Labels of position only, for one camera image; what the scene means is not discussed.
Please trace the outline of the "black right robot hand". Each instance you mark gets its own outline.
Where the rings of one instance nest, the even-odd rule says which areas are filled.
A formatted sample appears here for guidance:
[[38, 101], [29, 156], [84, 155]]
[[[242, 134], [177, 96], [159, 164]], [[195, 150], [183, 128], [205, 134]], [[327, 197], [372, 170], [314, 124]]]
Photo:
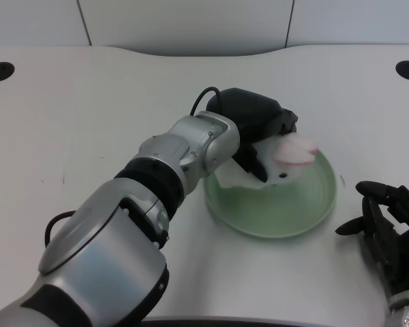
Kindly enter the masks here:
[[389, 294], [409, 290], [409, 190], [373, 181], [361, 181], [355, 188], [363, 196], [362, 215], [335, 232], [341, 236], [362, 233]]

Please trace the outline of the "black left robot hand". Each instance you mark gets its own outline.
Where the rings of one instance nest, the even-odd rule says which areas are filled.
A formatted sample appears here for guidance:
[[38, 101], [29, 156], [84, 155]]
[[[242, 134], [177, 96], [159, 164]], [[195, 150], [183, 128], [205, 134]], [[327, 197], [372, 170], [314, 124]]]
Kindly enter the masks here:
[[253, 144], [295, 132], [298, 116], [283, 109], [274, 99], [238, 88], [226, 89], [213, 96], [206, 111], [220, 114], [236, 124], [240, 145], [232, 158], [246, 173], [267, 182], [269, 173]]

